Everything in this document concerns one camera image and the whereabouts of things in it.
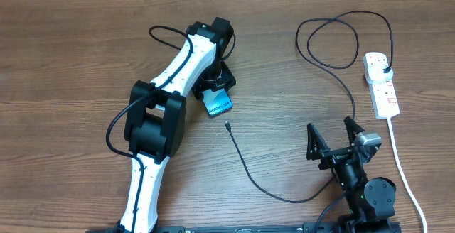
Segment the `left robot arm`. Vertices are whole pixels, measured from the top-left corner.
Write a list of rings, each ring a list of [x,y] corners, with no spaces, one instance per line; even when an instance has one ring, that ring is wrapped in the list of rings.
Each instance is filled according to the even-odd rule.
[[[236,79],[225,63],[235,47],[230,21],[196,21],[182,35],[186,41],[170,65],[150,82],[137,81],[119,113],[126,118],[124,155],[132,160],[132,178],[126,210],[112,232],[155,229],[164,171],[183,140],[187,96],[200,100],[211,117],[232,108],[228,90]]]

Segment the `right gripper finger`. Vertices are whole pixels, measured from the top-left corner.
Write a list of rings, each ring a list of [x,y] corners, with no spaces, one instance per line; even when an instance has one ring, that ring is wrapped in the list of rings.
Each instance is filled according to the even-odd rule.
[[[329,151],[327,143],[313,124],[307,125],[307,141],[307,160],[321,159],[324,157],[324,153]]]
[[[351,117],[347,116],[343,120],[346,131],[348,134],[348,140],[350,144],[362,144],[363,141],[361,138],[363,137],[361,133],[365,132],[365,129],[360,127]]]

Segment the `Samsung Galaxy smartphone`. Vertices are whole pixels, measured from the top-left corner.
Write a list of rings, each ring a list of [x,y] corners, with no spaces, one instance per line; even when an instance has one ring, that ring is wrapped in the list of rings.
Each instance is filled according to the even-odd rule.
[[[208,115],[211,117],[216,117],[223,112],[231,109],[233,106],[231,98],[228,96],[228,93],[225,89],[220,89],[217,91],[206,90],[202,92],[203,94],[203,103],[208,112]]]

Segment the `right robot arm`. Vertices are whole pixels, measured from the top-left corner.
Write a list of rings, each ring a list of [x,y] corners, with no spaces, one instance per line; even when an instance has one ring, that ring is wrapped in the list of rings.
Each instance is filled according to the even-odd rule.
[[[316,222],[305,222],[305,232],[400,232],[400,224],[391,222],[395,215],[396,185],[388,178],[369,179],[364,165],[378,152],[382,139],[375,131],[366,131],[352,118],[344,119],[349,146],[332,150],[313,124],[307,125],[306,158],[319,161],[320,170],[330,170],[340,184],[342,194],[323,210]],[[341,200],[350,213],[335,222],[322,219]]]

